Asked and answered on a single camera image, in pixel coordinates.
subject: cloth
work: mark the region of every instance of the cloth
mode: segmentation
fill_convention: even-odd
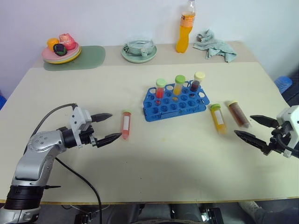
[[[214,38],[215,34],[211,30],[207,30],[202,34],[197,34],[199,41],[195,42],[194,48],[199,50],[207,50],[206,59],[214,55],[221,55],[225,57],[226,62],[233,61],[237,54],[227,43]]]
[[[259,209],[255,212],[256,224],[298,224],[299,209],[290,208],[279,212]]]

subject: test tube rack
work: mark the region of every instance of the test tube rack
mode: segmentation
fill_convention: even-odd
[[[191,82],[192,80],[184,83],[178,96],[173,94],[174,84],[165,86],[163,98],[156,97],[156,87],[149,88],[143,101],[145,120],[151,122],[205,111],[210,101],[201,86],[196,92],[192,92]]]

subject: shoe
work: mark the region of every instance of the shoe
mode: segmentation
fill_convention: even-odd
[[[255,212],[262,207],[259,207],[256,202],[239,202],[240,207],[255,220]]]

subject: test tube cap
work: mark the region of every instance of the test tube cap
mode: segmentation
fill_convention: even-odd
[[[230,105],[232,105],[232,104],[234,104],[234,103],[238,103],[238,101],[236,101],[235,99],[234,99],[234,100],[231,100],[231,101],[226,101],[226,105],[227,105],[227,106],[230,106]]]
[[[157,79],[156,85],[157,85],[157,87],[164,87],[166,85],[165,79],[163,79],[163,78]]]
[[[210,109],[217,109],[217,108],[220,108],[220,104],[213,104],[210,106]]]
[[[183,84],[185,81],[186,81],[185,76],[183,76],[183,75],[176,76],[176,83],[177,84]]]
[[[202,71],[198,71],[194,74],[194,79],[198,81],[202,81],[206,77],[205,73]]]
[[[132,111],[131,111],[131,110],[127,110],[127,109],[126,109],[126,110],[122,110],[122,111],[121,111],[121,113],[125,113],[125,112],[132,113]]]

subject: white wall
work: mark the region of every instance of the white wall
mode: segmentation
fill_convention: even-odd
[[[149,33],[175,43],[185,0],[1,0],[0,90],[9,97],[40,56],[47,39],[70,33],[81,45],[120,45]],[[190,35],[246,43],[275,79],[299,64],[299,0],[196,0]]]

